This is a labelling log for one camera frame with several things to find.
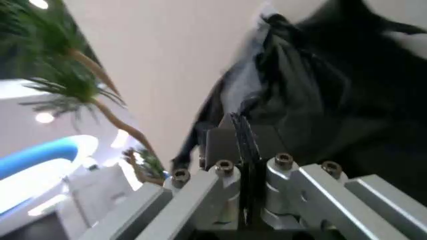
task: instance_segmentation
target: black cloth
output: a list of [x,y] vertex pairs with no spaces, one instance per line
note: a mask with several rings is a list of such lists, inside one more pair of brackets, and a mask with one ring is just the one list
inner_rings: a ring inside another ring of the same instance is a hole
[[[251,124],[275,126],[300,165],[331,160],[351,178],[377,174],[427,205],[427,61],[384,34],[424,30],[356,0],[329,0],[295,25],[278,14],[266,22],[263,49],[251,56],[261,88],[239,113]],[[196,125],[218,125],[221,86]],[[193,146],[186,147],[180,156],[188,158],[176,158],[175,166],[190,161]]]

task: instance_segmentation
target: gray fabric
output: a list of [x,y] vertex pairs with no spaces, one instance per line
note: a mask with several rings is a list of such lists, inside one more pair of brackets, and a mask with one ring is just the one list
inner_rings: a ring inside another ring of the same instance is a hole
[[257,31],[247,38],[240,61],[229,71],[221,93],[224,113],[237,113],[242,102],[261,90],[255,58],[263,51],[263,42],[269,30],[268,24],[260,23]]

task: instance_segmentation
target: blue curved ceiling panel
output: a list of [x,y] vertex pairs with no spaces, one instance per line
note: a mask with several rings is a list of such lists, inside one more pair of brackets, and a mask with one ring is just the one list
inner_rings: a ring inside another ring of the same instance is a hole
[[73,161],[78,151],[76,142],[64,137],[10,154],[0,158],[0,180],[52,159]]

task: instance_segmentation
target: plant stem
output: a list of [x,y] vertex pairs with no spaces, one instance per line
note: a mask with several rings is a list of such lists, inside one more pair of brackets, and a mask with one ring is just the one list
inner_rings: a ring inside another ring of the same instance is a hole
[[107,87],[109,87],[117,96],[120,97],[120,93],[114,85],[113,81],[98,63],[77,49],[70,49],[69,54],[74,58],[74,60],[83,64],[90,71],[92,71],[95,76],[97,76],[105,85],[107,85]]
[[107,106],[105,106],[102,102],[98,101],[97,99],[92,98],[91,103],[94,104],[114,126],[116,126],[118,129],[121,129],[127,132],[133,138],[138,140],[153,156],[157,158],[157,155],[154,152],[153,147],[151,146],[148,139],[142,132],[140,132],[138,129],[134,128],[133,126],[128,125],[123,121],[121,121],[120,119],[118,119]]

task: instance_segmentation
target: screw head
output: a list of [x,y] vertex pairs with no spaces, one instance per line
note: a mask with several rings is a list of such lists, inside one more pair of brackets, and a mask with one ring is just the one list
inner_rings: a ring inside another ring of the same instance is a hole
[[215,172],[220,177],[233,175],[234,164],[230,160],[219,160],[215,164]]
[[274,158],[274,163],[282,170],[291,170],[294,158],[288,153],[279,153]]
[[334,161],[324,161],[321,164],[321,168],[325,170],[329,175],[331,175],[334,179],[339,179],[341,173],[343,172],[343,168]]
[[175,188],[181,189],[190,180],[190,172],[179,168],[172,172],[171,183]]

